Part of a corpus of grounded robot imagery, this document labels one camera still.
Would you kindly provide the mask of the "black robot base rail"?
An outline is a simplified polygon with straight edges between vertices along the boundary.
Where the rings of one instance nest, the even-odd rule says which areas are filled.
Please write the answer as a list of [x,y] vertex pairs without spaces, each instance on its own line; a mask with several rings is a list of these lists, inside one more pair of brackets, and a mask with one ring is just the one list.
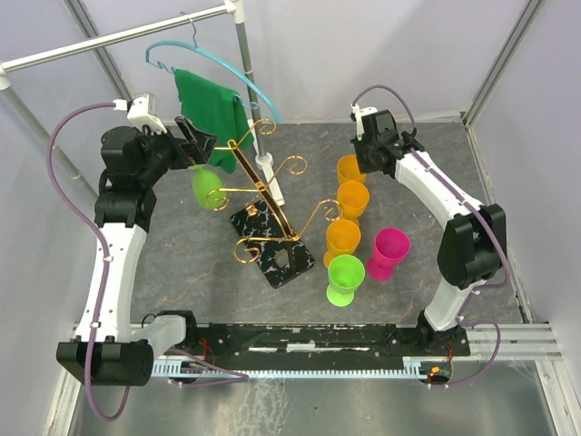
[[405,357],[470,355],[461,327],[432,333],[416,325],[381,323],[210,323],[198,326],[178,347],[240,372],[399,370]]

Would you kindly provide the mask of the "gold wine glass rack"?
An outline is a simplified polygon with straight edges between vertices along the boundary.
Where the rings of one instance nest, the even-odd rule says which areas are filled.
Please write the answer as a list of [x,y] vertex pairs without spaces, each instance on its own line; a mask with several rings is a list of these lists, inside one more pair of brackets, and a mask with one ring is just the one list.
[[269,135],[276,128],[274,120],[261,118],[248,128],[241,139],[228,141],[222,150],[235,158],[250,180],[251,187],[213,187],[203,196],[203,203],[218,212],[229,205],[232,193],[252,193],[257,196],[231,216],[231,225],[239,236],[233,255],[239,263],[257,264],[269,285],[279,289],[314,266],[314,257],[301,238],[318,211],[328,205],[330,208],[325,211],[324,217],[328,222],[334,222],[343,216],[343,207],[334,199],[324,199],[317,203],[301,229],[292,227],[287,214],[274,197],[272,185],[286,164],[291,164],[291,174],[304,174],[309,167],[307,160],[300,155],[290,155],[276,170],[262,177],[241,149],[241,144],[254,130],[258,130],[260,135]]

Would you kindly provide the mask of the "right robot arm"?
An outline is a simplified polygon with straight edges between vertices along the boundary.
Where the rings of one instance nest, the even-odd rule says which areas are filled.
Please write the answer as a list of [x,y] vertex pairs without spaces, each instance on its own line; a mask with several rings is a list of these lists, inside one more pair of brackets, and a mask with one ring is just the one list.
[[[399,133],[389,110],[378,111],[375,107],[360,108],[352,103],[351,120],[356,123],[356,135],[352,139],[357,167],[361,173],[382,172],[413,192],[444,229],[438,250],[438,268],[442,276],[431,303],[420,314],[415,328],[415,342],[420,351],[428,355],[439,353],[448,345],[449,338],[459,334],[463,312],[474,293],[496,287],[487,284],[502,267],[505,282],[509,280],[507,260],[506,214],[497,204],[484,205],[465,195],[439,168],[417,140],[417,128],[409,109],[412,132]],[[253,170],[246,171],[253,180],[253,189],[202,187],[194,182],[196,198],[202,206],[222,210],[228,205],[226,193],[257,193],[270,208],[275,225],[281,228],[282,237],[241,236],[237,243],[294,242],[301,238],[295,232],[279,205],[271,198],[269,186]],[[395,239],[396,229],[378,233],[374,254],[367,263],[367,272],[374,280],[387,280],[400,258],[384,254],[382,248],[399,248]]]

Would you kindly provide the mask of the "lime green wine glass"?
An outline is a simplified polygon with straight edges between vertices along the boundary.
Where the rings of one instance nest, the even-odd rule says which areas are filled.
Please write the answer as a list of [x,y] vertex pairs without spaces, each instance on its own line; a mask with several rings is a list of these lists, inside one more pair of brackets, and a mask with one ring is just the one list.
[[228,204],[222,179],[204,165],[194,165],[192,179],[192,191],[197,203],[206,210],[221,210]]

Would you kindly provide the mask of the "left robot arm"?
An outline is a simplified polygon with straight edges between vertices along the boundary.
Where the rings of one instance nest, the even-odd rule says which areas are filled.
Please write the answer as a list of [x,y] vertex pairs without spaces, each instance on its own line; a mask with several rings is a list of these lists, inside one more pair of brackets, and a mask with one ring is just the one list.
[[93,277],[77,333],[56,349],[56,360],[82,384],[141,387],[158,355],[199,347],[190,311],[164,311],[141,332],[130,322],[136,267],[156,205],[153,187],[170,170],[207,163],[217,142],[187,118],[175,121],[181,137],[146,124],[114,127],[101,137],[105,168],[91,220],[99,233]]

